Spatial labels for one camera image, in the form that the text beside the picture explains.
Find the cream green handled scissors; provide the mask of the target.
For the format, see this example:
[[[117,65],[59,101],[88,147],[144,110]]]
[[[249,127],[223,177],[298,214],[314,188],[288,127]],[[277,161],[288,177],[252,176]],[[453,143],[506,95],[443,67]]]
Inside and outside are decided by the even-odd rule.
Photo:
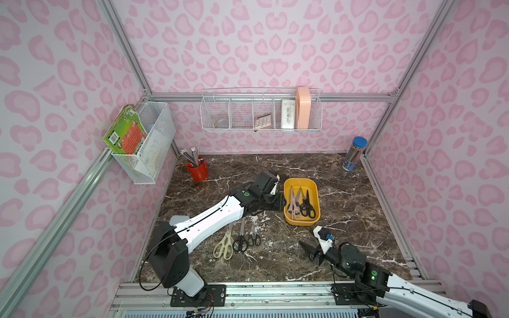
[[[216,245],[213,250],[213,256],[215,258],[224,258],[225,260],[230,260],[233,256],[233,239],[231,237],[233,229],[233,224],[230,223],[227,227],[227,230],[221,239],[221,241]]]

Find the yellow plastic storage box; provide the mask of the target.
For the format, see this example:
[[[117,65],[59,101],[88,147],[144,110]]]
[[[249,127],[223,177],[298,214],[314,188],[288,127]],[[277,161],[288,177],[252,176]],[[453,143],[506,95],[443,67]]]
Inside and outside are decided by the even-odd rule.
[[[318,187],[308,178],[289,178],[284,183],[284,217],[288,224],[310,227],[320,217]]]

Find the all black scissors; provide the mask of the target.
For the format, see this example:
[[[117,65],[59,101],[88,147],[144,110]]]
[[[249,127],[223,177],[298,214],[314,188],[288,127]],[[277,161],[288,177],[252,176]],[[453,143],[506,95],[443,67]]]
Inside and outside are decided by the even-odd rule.
[[[306,192],[306,198],[308,200],[308,216],[310,219],[316,218],[316,211],[314,209],[314,206],[310,202],[310,195],[309,192]]]

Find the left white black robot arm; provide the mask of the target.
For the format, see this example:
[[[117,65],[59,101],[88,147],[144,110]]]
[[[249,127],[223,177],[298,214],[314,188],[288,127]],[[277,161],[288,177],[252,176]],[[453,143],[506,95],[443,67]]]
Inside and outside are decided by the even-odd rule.
[[[148,244],[145,262],[164,288],[177,288],[191,298],[205,291],[204,279],[190,266],[189,255],[220,229],[264,211],[280,211],[284,203],[280,177],[261,173],[254,182],[233,189],[219,203],[199,215],[158,225]]]

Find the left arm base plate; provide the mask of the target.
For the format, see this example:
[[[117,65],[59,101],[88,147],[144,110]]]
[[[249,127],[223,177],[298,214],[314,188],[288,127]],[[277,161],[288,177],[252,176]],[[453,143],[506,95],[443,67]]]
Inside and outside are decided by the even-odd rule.
[[[225,305],[227,286],[225,284],[206,284],[195,296],[187,295],[183,290],[174,287],[170,294],[171,307],[201,307],[210,303],[214,307]]]

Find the small black handled scissors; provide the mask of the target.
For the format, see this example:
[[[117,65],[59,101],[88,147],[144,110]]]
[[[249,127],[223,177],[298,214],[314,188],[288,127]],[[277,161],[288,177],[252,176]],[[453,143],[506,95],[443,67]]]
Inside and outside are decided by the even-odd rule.
[[[248,239],[247,239],[249,246],[260,246],[261,245],[261,237],[257,233],[257,225],[255,222],[253,222],[251,231],[249,233]]]

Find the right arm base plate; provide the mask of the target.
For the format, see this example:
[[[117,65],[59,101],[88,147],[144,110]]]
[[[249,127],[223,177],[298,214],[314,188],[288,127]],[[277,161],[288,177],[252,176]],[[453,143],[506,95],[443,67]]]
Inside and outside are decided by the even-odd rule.
[[[375,306],[377,304],[377,290],[363,284],[334,283],[331,293],[337,306]]]

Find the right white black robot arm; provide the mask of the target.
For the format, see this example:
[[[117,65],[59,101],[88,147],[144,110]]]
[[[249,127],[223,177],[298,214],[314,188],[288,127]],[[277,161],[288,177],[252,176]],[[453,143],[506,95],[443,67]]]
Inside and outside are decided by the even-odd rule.
[[[332,271],[340,271],[352,283],[333,283],[331,292],[341,302],[393,307],[412,317],[491,317],[484,303],[456,301],[417,286],[385,268],[367,260],[367,256],[356,246],[344,242],[338,248],[331,239],[318,239],[311,246],[300,241],[308,258],[316,265],[327,262]]]

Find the black handled medium scissors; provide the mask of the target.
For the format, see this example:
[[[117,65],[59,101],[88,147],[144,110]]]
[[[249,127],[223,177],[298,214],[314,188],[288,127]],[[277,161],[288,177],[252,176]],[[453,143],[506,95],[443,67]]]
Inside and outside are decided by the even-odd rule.
[[[298,197],[302,199],[302,203],[298,203],[300,215],[302,217],[307,217],[308,216],[308,200],[307,200],[306,196],[304,195],[302,188],[299,189]]]

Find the black handled steel scissors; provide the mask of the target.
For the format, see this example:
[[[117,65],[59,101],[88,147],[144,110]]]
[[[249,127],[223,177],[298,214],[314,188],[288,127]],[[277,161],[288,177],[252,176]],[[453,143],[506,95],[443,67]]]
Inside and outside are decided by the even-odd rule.
[[[248,247],[249,244],[245,237],[245,219],[242,219],[239,236],[233,242],[233,250],[236,253],[243,253],[248,249]]]

